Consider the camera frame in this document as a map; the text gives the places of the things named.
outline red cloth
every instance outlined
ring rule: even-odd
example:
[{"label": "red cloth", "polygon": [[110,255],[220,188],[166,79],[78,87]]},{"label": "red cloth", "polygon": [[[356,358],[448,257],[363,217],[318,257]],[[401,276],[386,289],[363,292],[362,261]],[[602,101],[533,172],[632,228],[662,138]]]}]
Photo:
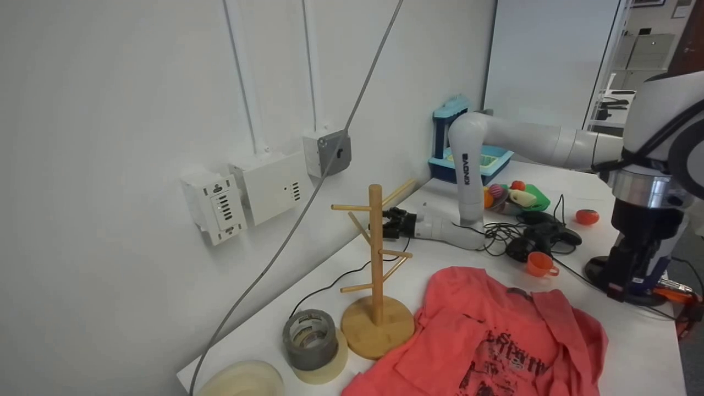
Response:
[{"label": "red cloth", "polygon": [[564,292],[525,296],[480,269],[437,271],[417,334],[352,378],[345,396],[591,396],[608,338]]}]

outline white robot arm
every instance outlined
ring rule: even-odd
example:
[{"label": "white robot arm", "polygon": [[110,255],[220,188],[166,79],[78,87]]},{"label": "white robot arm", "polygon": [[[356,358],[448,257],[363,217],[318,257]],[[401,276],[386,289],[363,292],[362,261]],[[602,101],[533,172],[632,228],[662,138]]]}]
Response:
[{"label": "white robot arm", "polygon": [[461,228],[418,224],[418,237],[481,247],[476,231],[463,233],[481,223],[481,143],[511,148],[538,164],[595,169],[611,184],[611,224],[620,237],[609,257],[588,264],[588,276],[611,298],[652,303],[652,289],[684,231],[684,213],[695,198],[704,198],[704,73],[649,79],[632,103],[623,138],[470,113],[451,125],[448,142],[457,172]]}]

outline wooden mug tree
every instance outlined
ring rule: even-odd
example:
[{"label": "wooden mug tree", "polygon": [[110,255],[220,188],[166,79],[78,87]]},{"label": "wooden mug tree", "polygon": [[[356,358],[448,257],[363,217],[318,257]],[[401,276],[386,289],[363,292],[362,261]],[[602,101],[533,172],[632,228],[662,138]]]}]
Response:
[{"label": "wooden mug tree", "polygon": [[[370,242],[371,283],[359,283],[341,289],[343,292],[356,292],[371,289],[371,298],[349,303],[341,319],[341,332],[347,338],[349,351],[366,358],[381,358],[413,334],[413,314],[399,300],[384,296],[384,282],[387,282],[410,257],[408,252],[384,248],[384,210],[410,194],[413,184],[403,184],[392,197],[384,198],[381,184],[370,184],[370,208],[362,204],[332,204],[335,211],[347,211],[362,236]],[[355,211],[370,211],[370,231],[359,223]],[[393,257],[393,264],[384,272],[384,261]]]}]

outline power outlet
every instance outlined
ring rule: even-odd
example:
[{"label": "power outlet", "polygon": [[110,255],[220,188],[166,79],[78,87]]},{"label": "power outlet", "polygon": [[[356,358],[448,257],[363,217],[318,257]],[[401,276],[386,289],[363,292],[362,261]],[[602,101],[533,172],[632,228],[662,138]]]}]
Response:
[{"label": "power outlet", "polygon": [[250,224],[269,223],[301,201],[301,160],[301,157],[269,155],[231,166],[245,191]]},{"label": "power outlet", "polygon": [[214,247],[241,236],[247,217],[231,173],[200,172],[182,179],[195,226]]},{"label": "power outlet", "polygon": [[305,134],[304,137],[305,169],[312,179],[338,173],[352,164],[352,143],[347,131],[331,134]]}]

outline wooden stand base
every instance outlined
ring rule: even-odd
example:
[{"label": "wooden stand base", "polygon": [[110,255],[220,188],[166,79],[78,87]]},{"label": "wooden stand base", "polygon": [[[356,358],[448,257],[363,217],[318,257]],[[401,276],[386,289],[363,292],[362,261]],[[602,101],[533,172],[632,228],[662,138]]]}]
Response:
[{"label": "wooden stand base", "polygon": [[375,323],[371,298],[356,300],[343,312],[341,330],[349,351],[381,358],[413,334],[413,314],[401,301],[384,298],[384,323]]}]

